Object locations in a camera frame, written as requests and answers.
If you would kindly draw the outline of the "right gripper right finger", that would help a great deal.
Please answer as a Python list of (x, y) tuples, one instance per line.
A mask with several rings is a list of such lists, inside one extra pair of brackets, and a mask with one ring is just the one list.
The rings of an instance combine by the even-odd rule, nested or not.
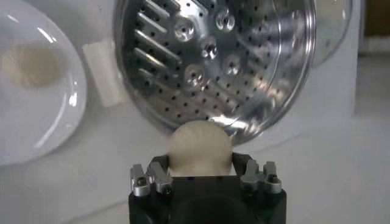
[(243, 189), (249, 192), (262, 189), (268, 194), (282, 192), (282, 182), (278, 178), (275, 162), (267, 161), (261, 172), (259, 164), (250, 155), (233, 153), (233, 166)]

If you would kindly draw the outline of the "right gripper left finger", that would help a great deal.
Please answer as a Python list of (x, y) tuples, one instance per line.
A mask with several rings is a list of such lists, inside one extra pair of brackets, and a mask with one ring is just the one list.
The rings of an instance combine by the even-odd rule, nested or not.
[(146, 197), (151, 194), (152, 187), (162, 195), (169, 195), (173, 189), (173, 178), (169, 172), (169, 156), (156, 156), (149, 163), (146, 172), (141, 164), (130, 168), (130, 187), (135, 197)]

